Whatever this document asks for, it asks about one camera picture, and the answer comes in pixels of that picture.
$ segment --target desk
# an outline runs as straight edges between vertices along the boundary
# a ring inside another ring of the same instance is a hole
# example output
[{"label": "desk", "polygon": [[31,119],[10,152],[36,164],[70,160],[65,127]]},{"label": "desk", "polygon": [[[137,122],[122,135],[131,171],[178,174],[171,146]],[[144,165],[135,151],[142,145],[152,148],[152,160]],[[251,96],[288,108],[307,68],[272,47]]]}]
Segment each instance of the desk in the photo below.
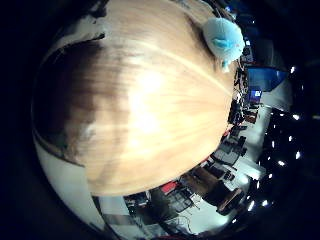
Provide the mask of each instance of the desk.
[{"label": "desk", "polygon": [[198,19],[166,0],[110,0],[106,37],[69,47],[43,76],[56,84],[41,99],[47,130],[64,131],[93,195],[157,187],[219,144],[234,68],[215,67]]}]

